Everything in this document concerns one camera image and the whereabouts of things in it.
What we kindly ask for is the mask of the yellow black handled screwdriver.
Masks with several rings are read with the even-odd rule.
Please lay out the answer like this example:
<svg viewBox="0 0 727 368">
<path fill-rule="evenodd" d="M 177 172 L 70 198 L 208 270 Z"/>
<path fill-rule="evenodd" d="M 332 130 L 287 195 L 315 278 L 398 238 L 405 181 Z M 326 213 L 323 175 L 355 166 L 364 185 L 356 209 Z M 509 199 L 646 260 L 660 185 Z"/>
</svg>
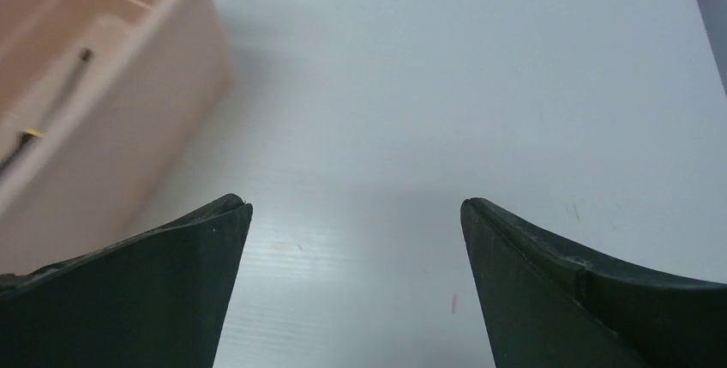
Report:
<svg viewBox="0 0 727 368">
<path fill-rule="evenodd" d="M 44 110 L 39 121 L 31 128 L 20 130 L 17 133 L 15 147 L 1 162 L 1 175 L 19 158 L 19 156 L 36 142 L 48 130 L 56 114 L 62 109 L 72 93 L 77 89 L 80 81 L 93 60 L 93 50 L 83 47 L 77 55 L 77 60 L 66 76 L 61 87 L 54 93 L 51 103 Z"/>
</svg>

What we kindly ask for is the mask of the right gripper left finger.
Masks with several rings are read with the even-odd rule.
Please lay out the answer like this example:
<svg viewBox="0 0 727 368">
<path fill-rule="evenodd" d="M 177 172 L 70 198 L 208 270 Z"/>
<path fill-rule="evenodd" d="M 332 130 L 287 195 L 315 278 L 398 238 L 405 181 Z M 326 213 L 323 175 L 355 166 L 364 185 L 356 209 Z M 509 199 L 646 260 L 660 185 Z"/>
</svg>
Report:
<svg viewBox="0 0 727 368">
<path fill-rule="evenodd" d="M 3 274 L 2 366 L 212 366 L 252 216 L 227 194 L 105 248 Z"/>
</svg>

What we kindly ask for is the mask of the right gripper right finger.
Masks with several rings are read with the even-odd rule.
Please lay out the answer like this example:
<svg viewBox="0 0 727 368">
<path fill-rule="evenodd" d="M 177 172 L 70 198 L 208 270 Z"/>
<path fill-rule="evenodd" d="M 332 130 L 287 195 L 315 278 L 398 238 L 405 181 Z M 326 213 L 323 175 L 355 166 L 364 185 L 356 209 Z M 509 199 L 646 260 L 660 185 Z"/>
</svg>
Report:
<svg viewBox="0 0 727 368">
<path fill-rule="evenodd" d="M 606 255 L 483 198 L 460 224 L 497 366 L 725 366 L 725 284 Z"/>
</svg>

